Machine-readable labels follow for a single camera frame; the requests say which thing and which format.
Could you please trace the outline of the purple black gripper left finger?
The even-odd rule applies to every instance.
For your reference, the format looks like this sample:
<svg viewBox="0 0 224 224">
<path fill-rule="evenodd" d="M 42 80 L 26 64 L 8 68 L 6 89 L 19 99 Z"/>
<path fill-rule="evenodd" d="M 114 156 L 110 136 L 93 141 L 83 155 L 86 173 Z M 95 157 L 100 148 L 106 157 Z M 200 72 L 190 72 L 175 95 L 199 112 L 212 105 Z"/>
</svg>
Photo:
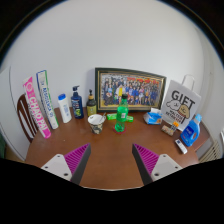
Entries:
<svg viewBox="0 0 224 224">
<path fill-rule="evenodd" d="M 90 154 L 91 145 L 87 143 L 65 155 L 56 154 L 42 169 L 79 185 Z"/>
</svg>

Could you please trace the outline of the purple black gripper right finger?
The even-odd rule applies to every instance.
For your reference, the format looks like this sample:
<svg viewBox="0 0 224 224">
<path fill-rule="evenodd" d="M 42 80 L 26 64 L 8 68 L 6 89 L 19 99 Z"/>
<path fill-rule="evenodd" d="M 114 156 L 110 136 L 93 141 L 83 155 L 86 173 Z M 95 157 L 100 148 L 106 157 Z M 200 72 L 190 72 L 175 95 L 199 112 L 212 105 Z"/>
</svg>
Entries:
<svg viewBox="0 0 224 224">
<path fill-rule="evenodd" d="M 167 154 L 158 155 L 138 144 L 132 145 L 132 154 L 144 185 L 182 169 L 182 167 Z"/>
</svg>

